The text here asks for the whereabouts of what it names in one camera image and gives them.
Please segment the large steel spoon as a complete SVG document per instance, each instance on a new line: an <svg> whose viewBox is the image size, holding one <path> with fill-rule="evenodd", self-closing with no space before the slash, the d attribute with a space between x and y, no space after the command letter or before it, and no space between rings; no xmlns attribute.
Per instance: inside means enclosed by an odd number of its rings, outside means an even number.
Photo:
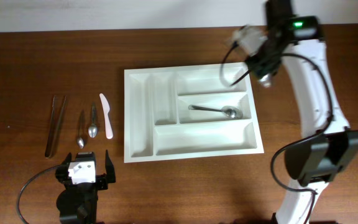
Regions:
<svg viewBox="0 0 358 224"><path fill-rule="evenodd" d="M207 108L203 106L189 105L188 109L199 110L199 111L220 112L230 119L238 119L242 117L242 113L237 108L230 107L230 106L225 106L221 109L215 109L215 108Z"/></svg>
<svg viewBox="0 0 358 224"><path fill-rule="evenodd" d="M248 70L243 75L241 75L236 81L234 81L229 86L235 86L237 85L241 80L243 80L246 76L251 74L252 71ZM270 88L272 86L272 75L270 73L263 75L258 79L258 83L261 84L264 88Z"/></svg>

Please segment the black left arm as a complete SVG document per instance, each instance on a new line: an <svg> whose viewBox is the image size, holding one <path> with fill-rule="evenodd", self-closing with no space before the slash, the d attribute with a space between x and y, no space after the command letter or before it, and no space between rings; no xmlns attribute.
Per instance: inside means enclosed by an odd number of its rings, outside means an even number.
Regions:
<svg viewBox="0 0 358 224"><path fill-rule="evenodd" d="M106 172L97 175L95 153L79 152L75 158L68 154L57 168L55 177L65 187L56 201L61 223L96 223L98 192L116 182L108 151L104 164Z"/></svg>

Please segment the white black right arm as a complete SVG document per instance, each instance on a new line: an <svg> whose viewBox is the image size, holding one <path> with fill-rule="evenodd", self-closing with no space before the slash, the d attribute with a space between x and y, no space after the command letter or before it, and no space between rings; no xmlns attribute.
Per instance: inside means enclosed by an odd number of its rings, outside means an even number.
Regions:
<svg viewBox="0 0 358 224"><path fill-rule="evenodd" d="M315 16L299 17L290 1L265 3L267 35L247 48L245 63L264 86L280 66L290 77L302 138L278 150L290 181L273 223L308 223L318 197L358 153L358 130L351 129L336 99L326 60L326 43Z"/></svg>

